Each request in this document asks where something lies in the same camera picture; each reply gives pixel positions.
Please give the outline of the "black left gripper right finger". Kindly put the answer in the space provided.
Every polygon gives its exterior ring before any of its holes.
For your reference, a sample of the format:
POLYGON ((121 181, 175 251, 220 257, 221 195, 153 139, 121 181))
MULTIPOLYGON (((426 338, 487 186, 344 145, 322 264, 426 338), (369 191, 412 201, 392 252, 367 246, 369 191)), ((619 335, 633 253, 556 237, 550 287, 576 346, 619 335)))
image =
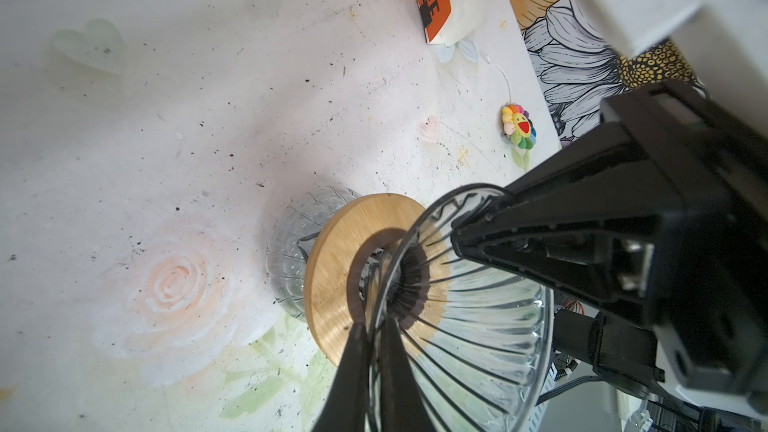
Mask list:
POLYGON ((386 432, 434 431, 412 373, 397 321, 387 317, 379 341, 380 419, 386 432))

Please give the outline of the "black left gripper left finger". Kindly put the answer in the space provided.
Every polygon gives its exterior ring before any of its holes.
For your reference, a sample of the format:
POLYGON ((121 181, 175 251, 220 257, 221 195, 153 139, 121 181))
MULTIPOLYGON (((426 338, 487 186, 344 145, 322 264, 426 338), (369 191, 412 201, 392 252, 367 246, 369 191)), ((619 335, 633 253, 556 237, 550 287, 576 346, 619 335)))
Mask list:
POLYGON ((355 322, 314 432, 363 432, 368 411, 371 350, 365 324, 355 322))

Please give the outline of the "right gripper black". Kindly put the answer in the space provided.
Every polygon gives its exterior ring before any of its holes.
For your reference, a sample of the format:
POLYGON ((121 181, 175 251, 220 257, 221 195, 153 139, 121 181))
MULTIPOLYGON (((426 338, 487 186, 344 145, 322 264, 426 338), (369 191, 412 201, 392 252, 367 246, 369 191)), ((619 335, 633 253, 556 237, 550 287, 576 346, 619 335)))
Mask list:
POLYGON ((454 251, 594 306, 656 298, 654 329, 682 386, 765 395, 765 138, 678 82, 606 99, 601 115, 607 124, 462 223, 454 251), (647 193, 648 159, 679 198, 671 211, 662 209, 659 193, 647 193), (620 233, 617 221, 557 219, 541 208, 581 200, 589 207, 649 206, 660 234, 652 243, 620 233))

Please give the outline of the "grey ribbed glass dripper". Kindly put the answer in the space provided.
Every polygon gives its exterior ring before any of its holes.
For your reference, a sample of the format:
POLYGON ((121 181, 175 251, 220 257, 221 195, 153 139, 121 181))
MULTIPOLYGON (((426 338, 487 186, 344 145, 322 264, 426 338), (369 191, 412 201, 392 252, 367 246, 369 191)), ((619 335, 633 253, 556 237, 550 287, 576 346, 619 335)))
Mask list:
POLYGON ((398 323, 434 431, 523 431, 549 371, 552 292, 520 275, 461 258, 462 223, 506 195, 463 186, 420 212, 371 269, 366 319, 374 343, 370 418, 380 419, 379 341, 398 323))

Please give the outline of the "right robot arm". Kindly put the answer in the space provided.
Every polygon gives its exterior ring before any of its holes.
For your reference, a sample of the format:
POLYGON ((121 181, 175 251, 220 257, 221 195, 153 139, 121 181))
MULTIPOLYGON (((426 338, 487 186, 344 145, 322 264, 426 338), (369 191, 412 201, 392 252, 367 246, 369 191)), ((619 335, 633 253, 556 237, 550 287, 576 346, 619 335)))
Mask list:
POLYGON ((767 142, 671 80, 510 184, 451 242, 597 310, 553 345, 614 387, 767 415, 767 142))

